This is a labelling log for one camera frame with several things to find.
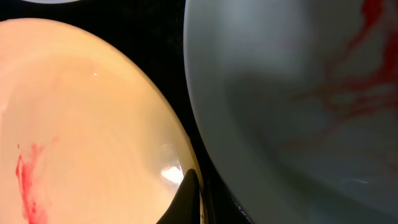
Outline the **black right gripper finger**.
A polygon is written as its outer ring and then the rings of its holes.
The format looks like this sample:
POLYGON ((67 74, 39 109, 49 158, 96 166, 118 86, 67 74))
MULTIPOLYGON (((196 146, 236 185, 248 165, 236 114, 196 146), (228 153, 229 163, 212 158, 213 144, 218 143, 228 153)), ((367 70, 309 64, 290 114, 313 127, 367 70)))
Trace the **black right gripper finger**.
POLYGON ((200 224, 200 185, 194 169, 187 170, 169 208, 157 224, 200 224))

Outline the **yellow plate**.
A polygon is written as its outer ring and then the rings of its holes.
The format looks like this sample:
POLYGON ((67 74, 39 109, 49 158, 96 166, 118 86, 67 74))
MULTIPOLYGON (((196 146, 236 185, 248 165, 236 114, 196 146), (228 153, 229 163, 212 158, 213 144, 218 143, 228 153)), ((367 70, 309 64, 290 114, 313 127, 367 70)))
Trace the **yellow plate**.
POLYGON ((1 222, 157 223, 190 140, 149 77, 62 22, 1 22, 1 222))

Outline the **pale green plate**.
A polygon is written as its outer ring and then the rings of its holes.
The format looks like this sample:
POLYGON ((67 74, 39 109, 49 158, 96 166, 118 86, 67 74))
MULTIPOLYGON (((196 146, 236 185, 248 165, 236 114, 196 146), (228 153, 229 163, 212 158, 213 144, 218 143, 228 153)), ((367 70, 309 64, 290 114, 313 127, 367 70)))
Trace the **pale green plate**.
POLYGON ((397 222, 397 1, 191 0, 184 59, 255 223, 397 222))

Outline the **light blue plate with stain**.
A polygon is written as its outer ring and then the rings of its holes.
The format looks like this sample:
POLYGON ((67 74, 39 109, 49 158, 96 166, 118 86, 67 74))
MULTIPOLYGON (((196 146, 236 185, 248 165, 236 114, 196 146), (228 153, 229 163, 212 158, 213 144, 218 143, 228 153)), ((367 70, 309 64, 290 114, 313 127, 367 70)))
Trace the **light blue plate with stain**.
POLYGON ((71 2, 77 2, 81 0, 22 0, 25 2, 32 2, 36 4, 65 4, 71 2))

